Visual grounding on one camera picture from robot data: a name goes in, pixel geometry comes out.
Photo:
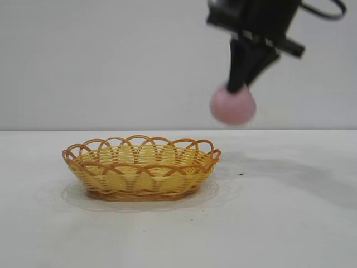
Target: white tabletop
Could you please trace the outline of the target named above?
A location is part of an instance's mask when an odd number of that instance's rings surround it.
[[[208,138],[177,202],[92,200],[61,158],[91,138]],[[356,131],[0,132],[1,267],[357,267]]]

